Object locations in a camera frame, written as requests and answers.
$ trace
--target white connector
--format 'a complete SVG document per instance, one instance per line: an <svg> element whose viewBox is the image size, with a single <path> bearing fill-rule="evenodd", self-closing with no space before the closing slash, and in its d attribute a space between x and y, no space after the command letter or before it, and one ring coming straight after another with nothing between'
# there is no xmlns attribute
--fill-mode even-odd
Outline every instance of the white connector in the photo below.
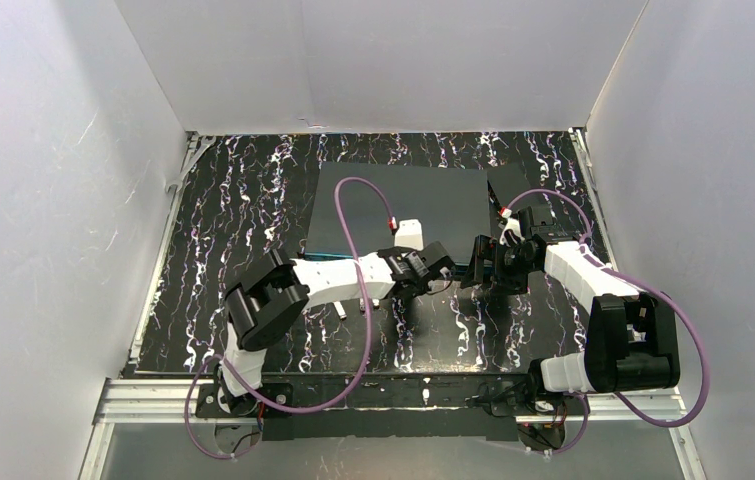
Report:
<svg viewBox="0 0 755 480"><path fill-rule="evenodd" d="M395 232L395 246L414 248L415 250L424 249L421 222L415 219L401 220L398 231Z"/></svg>

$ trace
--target black mat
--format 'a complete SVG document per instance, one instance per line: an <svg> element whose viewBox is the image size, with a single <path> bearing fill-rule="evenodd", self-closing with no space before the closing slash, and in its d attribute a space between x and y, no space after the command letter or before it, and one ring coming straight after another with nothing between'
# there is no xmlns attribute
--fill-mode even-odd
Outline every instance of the black mat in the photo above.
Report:
<svg viewBox="0 0 755 480"><path fill-rule="evenodd" d="M399 172L514 165L529 187L556 189L594 219L567 132L219 137L188 176L137 372L185 375L205 355L223 351L223 292L268 249L302 251L319 172L331 162L393 165ZM426 195L443 199L451 192ZM581 228L577 212L558 200L536 201L550 203L570 228ZM606 261L597 230L590 245ZM346 307L345 322L332 307L307 312L268 351L264 370L356 370L365 325L356 306ZM543 274L530 276L530 293L523 296L493 298L454 286L410 305L388 302L375 315L368 371L524 372L533 358L577 351L586 318L574 297Z"/></svg>
<svg viewBox="0 0 755 480"><path fill-rule="evenodd" d="M441 242L457 265L468 264L477 235L490 233L484 170L326 163L318 176L309 221L307 259L350 257L333 196L336 184L346 177L374 183L386 195L398 221L420 221L424 244ZM393 245L383 202L368 186L350 182L342 187L340 199L360 255Z"/></svg>

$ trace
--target black bracket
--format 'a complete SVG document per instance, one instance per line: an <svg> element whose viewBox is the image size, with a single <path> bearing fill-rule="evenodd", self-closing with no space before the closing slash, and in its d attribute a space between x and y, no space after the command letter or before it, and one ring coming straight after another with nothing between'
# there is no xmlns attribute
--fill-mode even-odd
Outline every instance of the black bracket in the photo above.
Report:
<svg viewBox="0 0 755 480"><path fill-rule="evenodd" d="M271 250L239 276L224 298L238 346L256 352L279 342L309 301L309 288L282 250Z"/></svg>

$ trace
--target enclosure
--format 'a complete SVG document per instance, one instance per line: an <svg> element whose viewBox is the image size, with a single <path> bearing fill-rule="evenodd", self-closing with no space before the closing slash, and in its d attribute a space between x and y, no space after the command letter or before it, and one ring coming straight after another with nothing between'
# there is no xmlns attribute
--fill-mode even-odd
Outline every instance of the enclosure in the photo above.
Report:
<svg viewBox="0 0 755 480"><path fill-rule="evenodd" d="M304 251L327 162L517 165L530 188L573 199L598 258L688 312L706 407L667 429L589 395L586 435L549 460L482 424L329 423L310 428L336 434L206 458L183 409L227 341L221 299L269 249ZM332 390L370 351L370 391L407 379L438 410L443 379L584 348L574 296L541 273L529 291L498 303L449 284L383 305L366 347L355 304L344 322L308 310L263 372ZM679 386L629 394L659 419L686 414L702 382L677 333ZM348 424L401 395L356 404L368 391ZM755 478L754 408L754 3L0 2L0 478ZM191 417L208 448L247 421ZM571 438L581 417L563 423Z"/></svg>

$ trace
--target metal frame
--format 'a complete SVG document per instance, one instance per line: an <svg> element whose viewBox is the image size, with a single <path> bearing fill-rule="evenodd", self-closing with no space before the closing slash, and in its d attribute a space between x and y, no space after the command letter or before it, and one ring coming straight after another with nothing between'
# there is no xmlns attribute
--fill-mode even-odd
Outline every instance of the metal frame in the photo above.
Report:
<svg viewBox="0 0 755 480"><path fill-rule="evenodd" d="M604 245L607 247L610 263L614 269L618 270L615 257L613 256L612 245L610 245L609 234L607 233L606 220L604 219L601 210L601 203L598 201L598 187L595 183L595 176L592 172L592 160L589 156L589 147L586 144L586 129L570 128L568 132L571 135L574 150L577 152L577 163L580 165L580 172L583 174L586 185L589 187L589 201L595 209L595 218L598 220L598 230L601 232L601 238L604 241ZM675 387L673 392L673 395L669 395L669 398L674 398L679 403L680 414L671 418L678 418L681 415L685 415L687 410L686 405L683 402L683 397L680 395L680 390ZM648 412L645 413L654 418L661 419L661 417L656 415L652 415ZM701 457L698 456L698 450L695 447L695 441L692 439L692 433L689 431L689 426L684 425L678 428L669 428L668 431L671 435L672 443L674 444L674 450L677 453L677 460L680 462L680 469L683 472L683 477L686 480L705 480L707 476L704 473Z"/></svg>
<svg viewBox="0 0 755 480"><path fill-rule="evenodd" d="M573 128L569 130L572 142L577 152L578 165L583 174L586 184L589 186L589 200L595 210L595 216L598 220L598 229L601 232L601 238L607 248L610 263L616 268L615 257L607 234L606 224L604 222L601 205L598 202L595 179L592 176L592 163L589 158L589 151L586 148L584 130ZM208 149L214 141L194 133L188 141L188 149L181 166L181 172L187 165L193 166L197 160ZM162 236L162 244L159 249L159 256L156 262L156 269L151 279L150 289L146 299L145 308L139 320L136 334L133 338L133 345L130 355L130 363L136 363L141 352L141 342L144 336L144 329L150 315L153 297L158 288L159 277L164 268L165 257L170 245L171 235L173 234L176 223L177 212L179 211L180 201L182 200L183 188L178 185L174 192L174 198L171 204L171 211L167 220L167 225ZM198 387L211 383L210 379L202 379L198 382ZM188 394L191 380L187 379L134 379L134 380L108 380L103 390L100 404L95 414L91 439L86 456L80 470L81 479L99 479L103 473L103 468L109 452L109 445L112 440L112 434L115 424L118 423L182 423L184 422L183 414L185 408L186 395ZM197 400L198 388L192 395L192 400ZM674 419L679 418L686 413L685 405L680 392L677 388L667 390L653 390L644 392L629 392L628 398L643 412L657 419ZM590 421L641 421L633 412L631 412L618 398L613 395L589 395L588 396L591 413ZM536 422L536 416L519 416L516 417L517 423ZM190 417L191 423L217 423L217 424L242 424L253 423L253 419L232 418L232 419L199 419L194 416ZM572 415L567 419L568 422L580 422L580 415ZM680 462L681 471L686 480L706 479L701 460L695 448L695 443L687 426L680 428L670 428L675 452Z"/></svg>
<svg viewBox="0 0 755 480"><path fill-rule="evenodd" d="M183 172L188 173L196 164L200 157L215 143L216 137L201 137L194 132L188 139L188 148L186 155L183 157L183 163L180 165L179 178L185 180ZM174 233L174 225L177 223L177 213L180 210L180 203L183 200L184 185L171 183L165 187L166 191L174 190L174 198L171 200L171 210L168 213L168 219L165 223L165 231L162 232L162 241L159 244L159 254L156 257L156 266L153 271L153 277L150 280L150 286L147 290L144 308L141 312L138 326L136 326L133 343L130 347L130 364L138 363L141 355L141 344L144 340L144 330L147 327L147 321L150 318L150 309L153 307L153 297L159 288L159 277L162 276L162 269L165 268L165 257L168 254L168 247L171 245L171 235Z"/></svg>

